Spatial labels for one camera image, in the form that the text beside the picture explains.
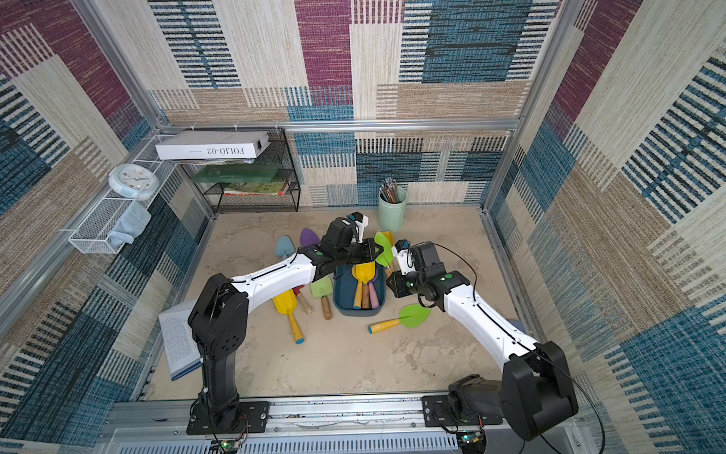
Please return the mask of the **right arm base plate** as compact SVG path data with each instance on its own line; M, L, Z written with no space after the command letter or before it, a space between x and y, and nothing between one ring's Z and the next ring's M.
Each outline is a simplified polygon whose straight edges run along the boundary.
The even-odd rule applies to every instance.
M450 395L424 395L421 404L428 428L496 426L504 422L501 415L468 409L459 399Z

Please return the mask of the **white round clock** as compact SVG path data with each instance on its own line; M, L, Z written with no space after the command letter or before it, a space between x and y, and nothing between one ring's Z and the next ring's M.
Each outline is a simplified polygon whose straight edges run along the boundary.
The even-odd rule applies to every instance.
M160 188L156 174L143 166L123 164L112 170L108 177L112 191L123 198L145 202Z

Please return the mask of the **green book on shelf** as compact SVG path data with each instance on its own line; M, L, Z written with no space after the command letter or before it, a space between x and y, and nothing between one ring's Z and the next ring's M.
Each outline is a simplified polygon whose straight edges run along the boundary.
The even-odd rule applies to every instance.
M196 183L268 183L280 169L278 165L205 166L192 180Z

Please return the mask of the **colored pencils bundle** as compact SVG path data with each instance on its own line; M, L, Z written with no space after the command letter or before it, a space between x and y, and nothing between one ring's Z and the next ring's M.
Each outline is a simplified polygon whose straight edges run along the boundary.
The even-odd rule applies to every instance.
M399 204L398 185L393 178L386 178L379 189L382 200L388 204Z

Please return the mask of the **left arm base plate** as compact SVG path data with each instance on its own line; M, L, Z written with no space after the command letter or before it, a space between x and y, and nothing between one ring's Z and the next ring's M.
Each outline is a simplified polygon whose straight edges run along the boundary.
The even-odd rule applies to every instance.
M264 433L269 412L270 401L239 401L214 412L198 398L190 408L186 434L219 436L232 433Z

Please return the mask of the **light blue cloth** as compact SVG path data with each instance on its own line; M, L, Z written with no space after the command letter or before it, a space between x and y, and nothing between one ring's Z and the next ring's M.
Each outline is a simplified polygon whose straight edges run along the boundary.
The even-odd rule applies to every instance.
M140 202L132 202L109 232L111 246L120 248L133 244L151 220L151 214Z

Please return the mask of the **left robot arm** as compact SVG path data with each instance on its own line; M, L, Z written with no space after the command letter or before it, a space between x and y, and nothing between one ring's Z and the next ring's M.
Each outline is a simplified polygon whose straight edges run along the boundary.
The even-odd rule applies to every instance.
M320 242L264 270L228 278L210 277L188 317L202 360L202 390L190 407L189 435L243 431L251 416L236 389L236 350L244 342L249 315L286 291L307 286L343 265L375 261L383 248L365 238L369 219L354 212L329 224Z

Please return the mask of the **light blue trowel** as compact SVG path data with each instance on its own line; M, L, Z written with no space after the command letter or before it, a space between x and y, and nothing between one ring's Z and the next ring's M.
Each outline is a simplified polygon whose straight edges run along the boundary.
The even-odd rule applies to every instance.
M279 236L274 253L279 259L286 259L295 255L297 249L289 236Z

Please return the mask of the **colourful book on shelf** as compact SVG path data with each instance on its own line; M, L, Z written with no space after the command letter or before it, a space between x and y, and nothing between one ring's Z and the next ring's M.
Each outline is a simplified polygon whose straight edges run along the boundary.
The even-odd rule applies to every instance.
M268 196L284 195L289 181L272 181L268 183L229 183L224 187L223 194L229 196Z

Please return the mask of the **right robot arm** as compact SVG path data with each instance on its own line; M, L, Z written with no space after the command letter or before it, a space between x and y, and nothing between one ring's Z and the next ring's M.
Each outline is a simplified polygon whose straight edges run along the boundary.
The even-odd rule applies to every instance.
M447 395L451 419L483 424L488 416L501 418L529 442L579 412L563 350L555 342L538 342L497 313L467 277L446 270L436 244L401 240L382 255L392 263L387 285L396 297L414 295L423 308L438 308L458 321L501 371L498 386L478 375L452 383Z

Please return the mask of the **open white book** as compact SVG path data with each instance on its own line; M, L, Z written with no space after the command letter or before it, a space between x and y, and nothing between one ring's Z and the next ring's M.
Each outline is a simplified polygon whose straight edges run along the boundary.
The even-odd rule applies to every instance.
M164 351L172 381L183 378L202 366L202 358L188 324L188 317L194 306L193 301L187 301L159 314Z

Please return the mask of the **mint green pencil cup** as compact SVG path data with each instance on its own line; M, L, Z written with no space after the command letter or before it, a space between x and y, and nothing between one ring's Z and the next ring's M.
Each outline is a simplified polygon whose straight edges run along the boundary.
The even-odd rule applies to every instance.
M408 193L404 187L396 189L397 202L389 202L384 194L378 194L378 225L382 231L398 232L405 223Z

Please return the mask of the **white folio box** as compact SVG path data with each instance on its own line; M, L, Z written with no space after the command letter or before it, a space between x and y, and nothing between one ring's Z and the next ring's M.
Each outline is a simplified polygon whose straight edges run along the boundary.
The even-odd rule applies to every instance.
M161 160L255 159L270 145L267 132L186 131L156 145Z

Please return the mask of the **yellow shovel wooden handle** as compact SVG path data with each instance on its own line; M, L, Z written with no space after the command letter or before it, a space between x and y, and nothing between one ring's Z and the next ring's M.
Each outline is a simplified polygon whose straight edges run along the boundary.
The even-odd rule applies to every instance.
M371 308L371 300L370 300L369 285L364 284L362 286L361 309L369 310L370 308Z

